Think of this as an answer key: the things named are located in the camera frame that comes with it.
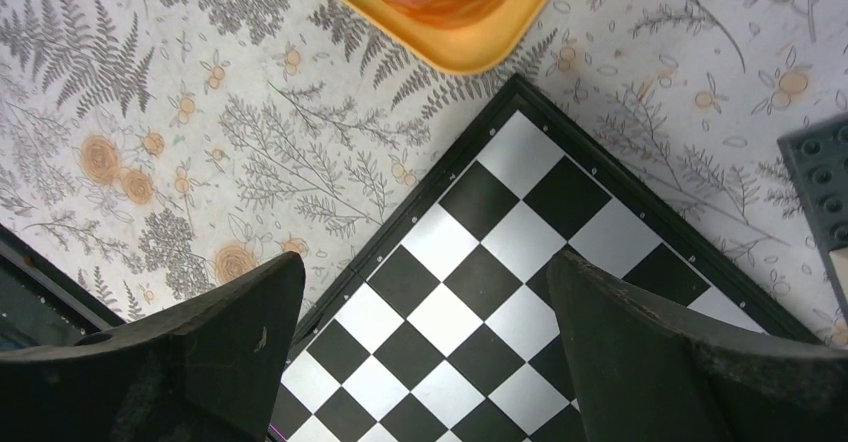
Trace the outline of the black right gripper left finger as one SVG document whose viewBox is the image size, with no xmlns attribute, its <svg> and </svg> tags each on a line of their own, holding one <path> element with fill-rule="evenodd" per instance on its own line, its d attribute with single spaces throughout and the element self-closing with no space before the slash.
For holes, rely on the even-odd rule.
<svg viewBox="0 0 848 442">
<path fill-rule="evenodd" d="M 82 338 L 1 355 L 5 441 L 262 441 L 305 288 L 286 252 Z"/>
</svg>

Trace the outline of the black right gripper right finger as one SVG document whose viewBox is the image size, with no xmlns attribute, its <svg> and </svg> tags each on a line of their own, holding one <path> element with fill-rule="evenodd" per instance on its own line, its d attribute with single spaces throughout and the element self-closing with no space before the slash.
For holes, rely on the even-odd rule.
<svg viewBox="0 0 848 442">
<path fill-rule="evenodd" d="M 753 332 L 569 252 L 547 283 L 590 441 L 843 441 L 847 354 Z"/>
</svg>

